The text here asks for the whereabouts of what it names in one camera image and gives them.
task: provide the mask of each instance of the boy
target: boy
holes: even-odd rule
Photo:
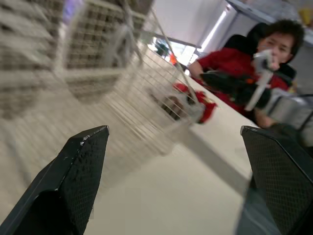
[[[260,40],[257,50],[272,50],[273,61],[270,64],[272,70],[278,70],[280,64],[288,62],[299,50],[304,41],[305,31],[301,24],[292,20],[280,20],[268,26],[266,35]],[[219,70],[234,76],[243,74],[250,75],[258,80],[254,67],[251,64],[251,56],[232,48],[223,48],[208,56],[199,59],[189,66],[189,71],[194,79],[201,80],[200,74],[203,70]],[[287,91],[288,85],[278,76],[274,75],[270,88],[280,88]],[[230,100],[227,94],[213,92],[219,99],[240,114],[248,117],[244,106],[237,105]],[[263,115],[259,110],[254,110],[255,122],[262,128],[270,127],[274,121]]]

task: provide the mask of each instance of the red jacket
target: red jacket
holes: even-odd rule
[[[251,65],[251,56],[236,49],[223,48],[222,50],[215,51],[208,56],[199,59],[198,62],[204,70],[224,71],[233,76],[247,74],[256,81],[258,80],[258,76],[255,75],[254,67]],[[276,75],[273,76],[270,82],[270,87],[280,88],[285,91],[288,90],[288,85]],[[245,107],[230,101],[229,95],[221,93],[214,93],[214,95],[240,114],[244,116],[247,115]]]

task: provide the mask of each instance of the textured black plastic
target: textured black plastic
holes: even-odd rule
[[[60,187],[70,221],[79,235],[84,234],[99,189],[106,134],[99,133],[86,140]]]
[[[242,136],[257,188],[282,235],[312,232],[313,159],[294,140],[244,127]]]
[[[0,226],[1,235],[82,235],[100,185],[108,126],[70,138]]]

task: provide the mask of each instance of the white wall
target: white wall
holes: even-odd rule
[[[168,37],[200,46],[223,5],[224,0],[155,0],[153,9]]]

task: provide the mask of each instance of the red toy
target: red toy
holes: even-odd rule
[[[188,86],[182,84],[182,83],[175,83],[173,85],[174,89],[176,89],[177,91],[181,92],[181,93],[185,93],[188,96],[191,96],[190,91],[188,89]],[[202,117],[200,118],[200,120],[198,121],[199,124],[203,124],[206,121],[208,121],[210,119],[210,117],[213,114],[214,109],[217,107],[217,104],[209,99],[204,92],[201,91],[195,91],[195,95],[199,101],[199,103],[204,104],[205,105],[205,110],[203,112]]]

